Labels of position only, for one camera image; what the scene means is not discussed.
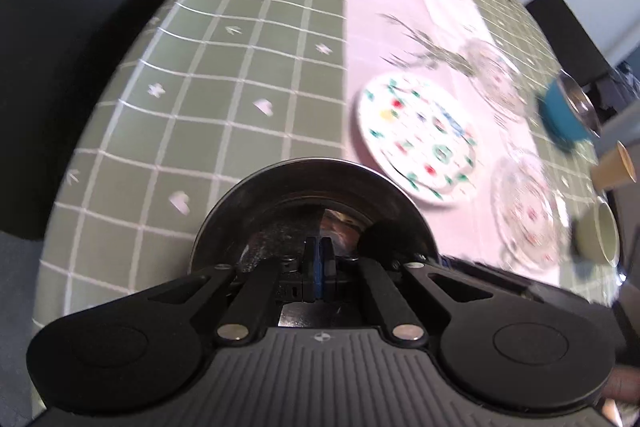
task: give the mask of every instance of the metal pin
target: metal pin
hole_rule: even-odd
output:
[[[392,331],[395,337],[404,341],[416,341],[424,335],[424,330],[415,324],[400,324]]]
[[[249,330],[242,324],[223,324],[218,328],[218,336],[228,341],[241,341],[249,334]]]
[[[300,267],[297,256],[293,254],[285,254],[280,257],[280,271],[283,273],[295,272]]]

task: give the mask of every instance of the green checkered tablecloth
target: green checkered tablecloth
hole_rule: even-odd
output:
[[[580,216],[596,200],[589,170],[596,163],[593,147],[581,142],[569,148],[552,139],[538,113],[538,101],[560,70],[553,51],[535,20],[519,2],[474,0],[498,47],[522,73],[527,99],[527,123],[551,177],[565,197],[572,217]],[[561,258],[560,285],[603,304],[617,295],[616,269],[580,259],[573,247]]]
[[[36,329],[186,274],[236,182],[342,156],[344,0],[170,0],[104,92],[60,188]]]

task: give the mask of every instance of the black rubber pad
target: black rubber pad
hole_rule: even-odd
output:
[[[227,347],[189,391],[154,409],[91,418],[51,410],[37,427],[610,427],[587,408],[552,418],[484,409],[450,388],[417,349],[376,330],[270,328],[260,342]]]

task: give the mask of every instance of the small cup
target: small cup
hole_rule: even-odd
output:
[[[616,143],[616,146],[591,168],[591,183],[596,194],[628,183],[636,183],[634,163],[622,143]]]
[[[595,264],[618,265],[618,226],[611,208],[603,199],[598,199],[578,219],[575,226],[575,246],[581,256]]]

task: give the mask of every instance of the paper cup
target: paper cup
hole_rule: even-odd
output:
[[[600,159],[600,163],[591,168],[591,183],[596,194],[635,182],[636,169],[625,146],[620,142]]]

